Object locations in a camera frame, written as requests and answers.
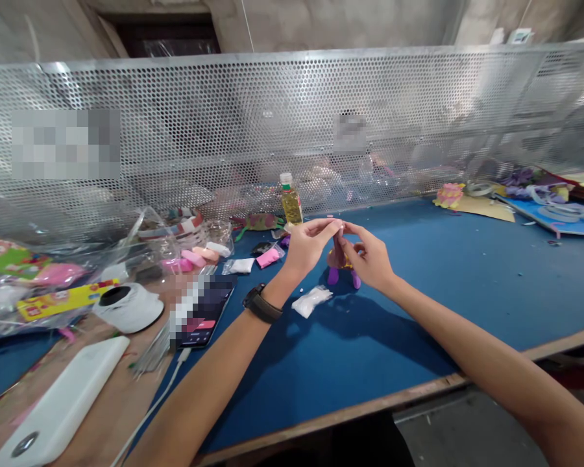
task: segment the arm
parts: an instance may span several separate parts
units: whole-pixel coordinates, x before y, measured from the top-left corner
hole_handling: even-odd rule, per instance
[[[337,219],[316,219],[294,227],[286,263],[262,297],[283,307],[340,227]],[[125,464],[190,465],[270,327],[245,309],[171,393]]]
[[[438,304],[397,277],[385,244],[363,227],[346,223],[343,241],[360,278],[414,318],[464,373],[528,430],[551,465],[584,465],[584,405],[512,347]]]

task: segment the metal frame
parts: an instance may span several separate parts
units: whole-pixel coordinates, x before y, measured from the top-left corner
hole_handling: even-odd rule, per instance
[[[121,177],[11,179],[31,108],[121,109]],[[520,163],[584,171],[584,43],[0,66],[0,236],[20,241],[116,239],[142,204],[278,211],[283,171],[326,213]]]

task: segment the hand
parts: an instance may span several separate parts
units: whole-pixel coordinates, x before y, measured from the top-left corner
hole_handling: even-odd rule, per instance
[[[316,266],[324,247],[342,225],[339,219],[314,219],[295,226],[284,269],[302,280]]]
[[[361,243],[355,245],[344,237],[340,240],[340,245],[355,272],[364,283],[384,293],[390,287],[391,279],[395,277],[385,242],[373,236],[364,227],[350,222],[344,223],[344,233],[357,235],[361,239]]]

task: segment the black watch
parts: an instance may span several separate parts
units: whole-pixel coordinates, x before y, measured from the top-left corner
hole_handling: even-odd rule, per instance
[[[245,308],[250,309],[259,319],[268,324],[272,324],[283,315],[283,312],[262,298],[264,287],[266,287],[266,284],[261,283],[251,289],[242,301],[242,304]]]

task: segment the purple clay leg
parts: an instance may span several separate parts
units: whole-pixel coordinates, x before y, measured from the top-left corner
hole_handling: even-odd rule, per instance
[[[327,279],[327,284],[335,285],[339,279],[339,271],[337,268],[329,268],[329,278]]]
[[[357,273],[354,270],[351,270],[350,274],[352,275],[353,287],[355,287],[355,289],[359,290],[359,288],[361,287],[361,279],[359,279],[359,276],[357,275]]]

